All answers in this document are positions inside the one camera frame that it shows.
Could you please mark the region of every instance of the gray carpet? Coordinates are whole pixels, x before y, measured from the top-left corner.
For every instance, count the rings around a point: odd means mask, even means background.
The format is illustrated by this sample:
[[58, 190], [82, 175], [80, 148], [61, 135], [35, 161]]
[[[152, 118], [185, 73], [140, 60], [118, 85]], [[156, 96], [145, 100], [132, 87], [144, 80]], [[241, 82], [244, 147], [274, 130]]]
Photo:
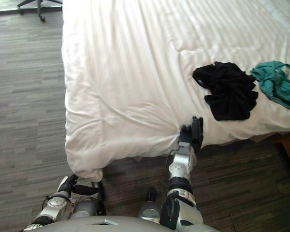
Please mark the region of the gray carpet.
[[[61, 13], [0, 16], [0, 232], [39, 213], [71, 174], [64, 153]], [[290, 232], [290, 164], [269, 141], [209, 146], [192, 184], [204, 221], [223, 232]], [[165, 158], [116, 161], [104, 170], [110, 215], [136, 216], [146, 190], [164, 193]]]
[[[0, 10], [17, 8], [17, 5], [20, 4], [21, 2], [23, 2], [23, 0], [0, 0]], [[60, 6], [60, 4], [45, 0], [42, 2], [41, 6], [42, 7]], [[37, 7], [37, 1], [22, 6], [22, 8], [34, 8], [34, 7]]]

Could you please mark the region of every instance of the teal clothing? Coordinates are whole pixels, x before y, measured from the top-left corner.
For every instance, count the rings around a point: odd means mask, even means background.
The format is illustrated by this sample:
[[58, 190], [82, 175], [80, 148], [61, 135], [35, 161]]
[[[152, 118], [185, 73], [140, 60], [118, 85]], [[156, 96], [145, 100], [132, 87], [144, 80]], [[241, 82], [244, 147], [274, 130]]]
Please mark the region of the teal clothing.
[[290, 109], [289, 64], [278, 61], [259, 63], [250, 73], [269, 99]]

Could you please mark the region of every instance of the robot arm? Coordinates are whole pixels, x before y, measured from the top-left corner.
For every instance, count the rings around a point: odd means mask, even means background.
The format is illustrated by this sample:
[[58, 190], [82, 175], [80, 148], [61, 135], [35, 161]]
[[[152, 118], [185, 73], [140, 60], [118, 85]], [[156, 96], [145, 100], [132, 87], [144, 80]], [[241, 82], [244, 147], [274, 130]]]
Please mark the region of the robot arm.
[[179, 149], [168, 167], [169, 192], [162, 208], [160, 224], [179, 232], [217, 232], [203, 225], [203, 218], [193, 195], [190, 172], [197, 163], [195, 153], [203, 140], [203, 119], [193, 117], [191, 126], [183, 126]]
[[33, 229], [60, 221], [64, 217], [65, 211], [68, 209], [68, 205], [71, 205], [70, 197], [72, 192], [79, 195], [89, 196], [100, 191], [98, 187], [77, 185], [77, 179], [78, 176], [74, 174], [71, 176], [65, 176], [59, 184], [57, 192], [55, 192], [51, 197], [47, 196], [45, 198], [45, 200], [48, 200], [46, 206], [42, 208], [42, 211], [38, 214], [34, 221], [23, 231], [31, 231]]

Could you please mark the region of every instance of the office chair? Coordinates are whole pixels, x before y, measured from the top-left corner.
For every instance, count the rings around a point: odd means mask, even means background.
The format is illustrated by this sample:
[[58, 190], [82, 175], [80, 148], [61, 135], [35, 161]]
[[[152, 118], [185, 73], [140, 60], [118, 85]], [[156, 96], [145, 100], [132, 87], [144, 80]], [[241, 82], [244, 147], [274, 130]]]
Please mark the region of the office chair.
[[[37, 1], [38, 2], [38, 8], [37, 8], [38, 16], [39, 16], [39, 18], [40, 18], [40, 20], [42, 22], [45, 22], [45, 17], [41, 15], [41, 2], [43, 0], [25, 0], [22, 3], [18, 4], [17, 7], [18, 7], [18, 10], [19, 10], [20, 14], [21, 15], [23, 14], [22, 9], [20, 7], [23, 6], [23, 5], [26, 5], [26, 4], [30, 3], [30, 2], [33, 2], [33, 1]], [[57, 0], [48, 0], [48, 1], [52, 1], [52, 2], [56, 2], [56, 3], [62, 4], [61, 1], [57, 1]]]

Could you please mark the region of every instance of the white duvet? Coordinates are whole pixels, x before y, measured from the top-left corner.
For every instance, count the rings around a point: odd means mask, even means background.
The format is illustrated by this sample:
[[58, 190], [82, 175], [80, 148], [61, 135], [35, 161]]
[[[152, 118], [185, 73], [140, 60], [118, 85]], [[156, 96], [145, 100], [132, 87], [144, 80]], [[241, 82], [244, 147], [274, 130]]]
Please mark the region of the white duvet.
[[247, 73], [259, 62], [290, 64], [290, 3], [281, 2], [64, 1], [71, 170], [99, 181], [101, 168], [113, 160], [168, 153], [192, 116], [204, 118], [203, 146], [290, 131], [290, 110], [268, 100], [257, 83], [248, 120], [216, 121], [204, 101], [209, 91], [191, 77], [215, 61]]

